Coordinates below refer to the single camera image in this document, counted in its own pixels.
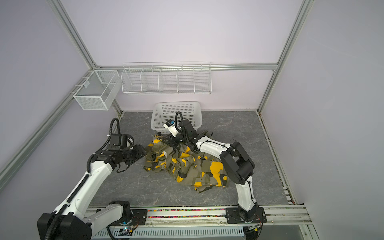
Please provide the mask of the camouflage yellow green trousers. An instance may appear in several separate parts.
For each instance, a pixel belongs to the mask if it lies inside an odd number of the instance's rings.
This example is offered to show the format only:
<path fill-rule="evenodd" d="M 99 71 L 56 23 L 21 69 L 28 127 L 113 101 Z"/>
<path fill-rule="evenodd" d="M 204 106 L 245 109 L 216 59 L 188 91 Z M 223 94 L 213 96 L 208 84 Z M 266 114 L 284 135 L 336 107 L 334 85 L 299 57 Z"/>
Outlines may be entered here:
<path fill-rule="evenodd" d="M 146 151 L 143 168 L 147 172 L 167 172 L 177 183 L 193 186 L 199 193 L 228 186 L 229 178 L 221 160 L 210 154 L 194 153 L 185 144 L 174 147 L 169 136 L 153 136 Z"/>

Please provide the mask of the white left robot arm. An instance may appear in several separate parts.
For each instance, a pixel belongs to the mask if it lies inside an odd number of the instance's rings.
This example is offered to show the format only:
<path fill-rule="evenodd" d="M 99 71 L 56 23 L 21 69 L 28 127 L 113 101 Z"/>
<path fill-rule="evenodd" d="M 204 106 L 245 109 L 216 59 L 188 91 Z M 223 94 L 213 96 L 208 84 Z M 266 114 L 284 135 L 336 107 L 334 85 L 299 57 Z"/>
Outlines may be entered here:
<path fill-rule="evenodd" d="M 71 193 L 51 213 L 44 213 L 37 221 L 42 240 L 90 240 L 103 229 L 111 235 L 110 225 L 129 225 L 135 218 L 128 201 L 112 201 L 90 217 L 86 211 L 112 173 L 122 173 L 145 156 L 144 147 L 136 145 L 129 134 L 122 134 L 120 121 L 113 118 L 106 142 L 87 160 L 86 172 Z"/>

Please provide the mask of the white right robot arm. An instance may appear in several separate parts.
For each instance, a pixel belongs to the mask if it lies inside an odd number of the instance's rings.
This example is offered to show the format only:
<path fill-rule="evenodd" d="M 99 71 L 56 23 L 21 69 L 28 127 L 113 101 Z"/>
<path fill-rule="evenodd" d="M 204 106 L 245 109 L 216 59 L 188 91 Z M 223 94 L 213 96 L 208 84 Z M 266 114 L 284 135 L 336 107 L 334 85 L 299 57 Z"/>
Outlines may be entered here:
<path fill-rule="evenodd" d="M 256 201 L 253 191 L 255 164 L 243 146 L 234 142 L 222 143 L 210 138 L 207 131 L 198 134 L 189 120 L 184 120 L 181 112 L 176 112 L 174 120 L 168 120 L 164 128 L 170 132 L 174 146 L 184 144 L 194 153 L 209 154 L 221 160 L 229 179 L 235 183 L 238 205 L 226 208 L 229 224 L 265 224 L 264 208 Z"/>

